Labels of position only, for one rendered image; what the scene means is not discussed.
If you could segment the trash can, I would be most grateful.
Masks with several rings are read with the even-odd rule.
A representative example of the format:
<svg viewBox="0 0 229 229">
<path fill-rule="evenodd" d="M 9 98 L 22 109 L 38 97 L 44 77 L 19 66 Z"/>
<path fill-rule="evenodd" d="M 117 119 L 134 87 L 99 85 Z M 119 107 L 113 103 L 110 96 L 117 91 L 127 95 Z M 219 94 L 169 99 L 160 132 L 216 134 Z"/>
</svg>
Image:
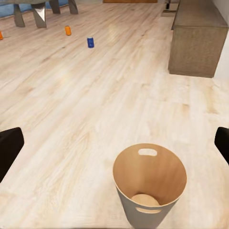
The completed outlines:
<svg viewBox="0 0 229 229">
<path fill-rule="evenodd" d="M 141 148 L 154 149 L 157 155 L 141 155 Z M 112 175 L 134 229 L 156 229 L 187 187 L 187 170 L 181 159 L 168 148 L 152 143 L 122 150 L 113 162 Z"/>
</svg>

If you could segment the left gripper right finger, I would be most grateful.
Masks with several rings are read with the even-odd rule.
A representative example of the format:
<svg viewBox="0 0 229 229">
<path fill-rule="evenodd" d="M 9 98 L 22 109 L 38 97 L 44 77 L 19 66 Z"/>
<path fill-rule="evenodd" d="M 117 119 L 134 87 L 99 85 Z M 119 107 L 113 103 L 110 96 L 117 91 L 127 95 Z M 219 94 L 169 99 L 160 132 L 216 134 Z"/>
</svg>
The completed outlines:
<svg viewBox="0 0 229 229">
<path fill-rule="evenodd" d="M 218 127 L 215 136 L 215 145 L 229 165 L 229 129 L 228 128 Z"/>
</svg>

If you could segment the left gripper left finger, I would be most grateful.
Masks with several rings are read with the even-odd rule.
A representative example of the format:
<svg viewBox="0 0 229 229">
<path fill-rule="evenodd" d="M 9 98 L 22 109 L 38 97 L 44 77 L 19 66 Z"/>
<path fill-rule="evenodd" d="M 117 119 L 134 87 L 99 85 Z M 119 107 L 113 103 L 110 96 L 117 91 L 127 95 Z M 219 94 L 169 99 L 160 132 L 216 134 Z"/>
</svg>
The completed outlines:
<svg viewBox="0 0 229 229">
<path fill-rule="evenodd" d="M 0 184 L 24 146 L 20 127 L 0 132 Z"/>
</svg>

